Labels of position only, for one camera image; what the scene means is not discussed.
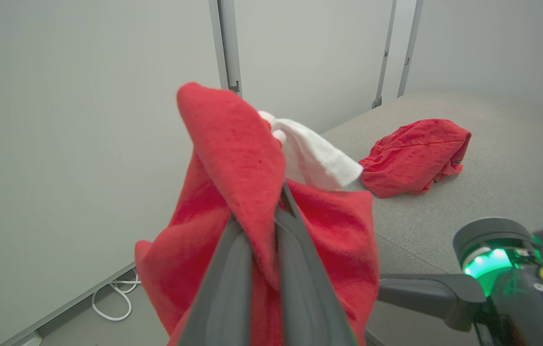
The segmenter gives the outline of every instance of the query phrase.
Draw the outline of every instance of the coiled white cord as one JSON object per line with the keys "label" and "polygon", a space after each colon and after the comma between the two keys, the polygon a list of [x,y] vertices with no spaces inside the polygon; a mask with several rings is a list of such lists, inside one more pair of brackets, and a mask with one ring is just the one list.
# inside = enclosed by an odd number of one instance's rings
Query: coiled white cord
{"label": "coiled white cord", "polygon": [[[109,283],[110,287],[114,289],[120,296],[122,296],[124,300],[126,300],[126,304],[128,304],[128,312],[126,313],[126,315],[122,317],[111,317],[100,311],[98,307],[96,307],[96,293],[98,293],[98,291],[96,291],[91,295],[91,308],[94,309],[94,311],[96,311],[98,315],[106,318],[107,320],[115,322],[125,320],[128,316],[130,316],[130,313],[132,313],[132,303],[130,302],[130,299],[126,297],[126,294],[134,291],[135,288],[137,288],[137,285],[141,283],[141,281],[139,281],[139,273],[137,273],[137,269],[133,269],[133,272],[135,272],[134,281],[114,280]],[[117,287],[118,284],[131,284],[132,287],[127,289],[126,291],[122,291],[121,289],[119,289],[119,287]]]}

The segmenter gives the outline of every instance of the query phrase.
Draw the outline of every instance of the red cloth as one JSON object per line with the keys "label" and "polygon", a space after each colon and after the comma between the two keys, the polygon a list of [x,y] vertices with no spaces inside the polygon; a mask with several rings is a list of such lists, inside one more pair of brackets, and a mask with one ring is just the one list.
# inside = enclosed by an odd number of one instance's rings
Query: red cloth
{"label": "red cloth", "polygon": [[[177,93],[194,153],[176,210],[153,243],[139,241],[139,277],[174,345],[231,212],[254,251],[252,345],[282,344],[274,210],[282,149],[256,110],[227,90],[195,83]],[[288,181],[348,321],[364,329],[379,288],[372,195],[326,192]]]}
{"label": "red cloth", "polygon": [[450,120],[427,119],[402,126],[377,141],[361,180],[379,198],[426,193],[434,182],[462,171],[470,132]]}

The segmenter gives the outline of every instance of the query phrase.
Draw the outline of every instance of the gray fabric surface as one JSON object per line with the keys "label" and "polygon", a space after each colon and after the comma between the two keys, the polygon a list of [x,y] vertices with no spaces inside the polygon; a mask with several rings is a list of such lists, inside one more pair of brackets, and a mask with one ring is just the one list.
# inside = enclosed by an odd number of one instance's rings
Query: gray fabric surface
{"label": "gray fabric surface", "polygon": [[[467,223],[501,216],[543,227],[543,113],[480,96],[425,92],[403,96],[323,134],[354,160],[375,142],[417,120],[443,118],[472,132],[459,175],[424,195],[374,196],[381,273],[456,273],[452,240]],[[348,190],[366,190],[357,180]],[[478,345],[475,333],[376,302],[368,330],[386,346]]]}

